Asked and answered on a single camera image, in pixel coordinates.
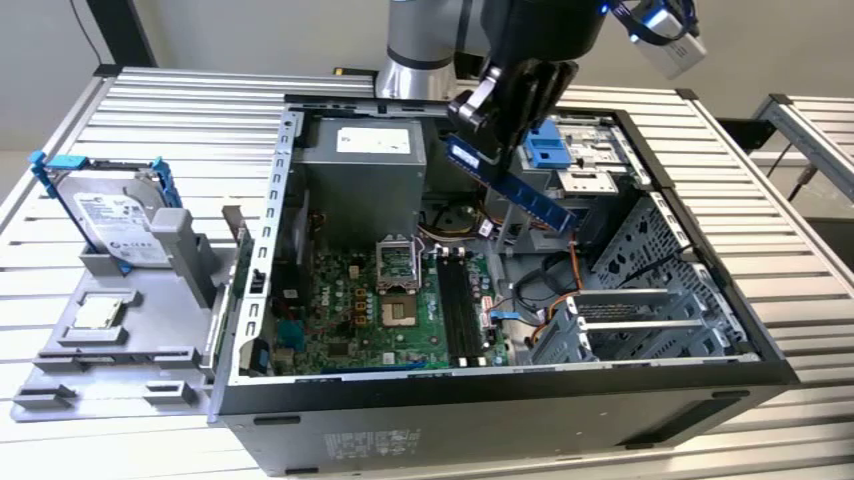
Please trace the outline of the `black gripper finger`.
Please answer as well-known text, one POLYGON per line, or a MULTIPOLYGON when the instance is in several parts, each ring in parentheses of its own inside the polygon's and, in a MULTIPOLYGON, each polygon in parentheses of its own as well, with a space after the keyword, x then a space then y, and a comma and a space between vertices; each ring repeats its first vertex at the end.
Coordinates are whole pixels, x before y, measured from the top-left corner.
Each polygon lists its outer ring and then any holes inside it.
POLYGON ((519 125, 535 93, 534 66, 534 61, 504 66, 490 61, 476 86, 448 103, 447 115, 458 136, 490 163, 500 163, 518 143, 519 125))
POLYGON ((538 128, 574 80, 579 67, 574 61, 548 62, 528 59, 520 67, 520 113, 518 144, 531 129, 538 128))

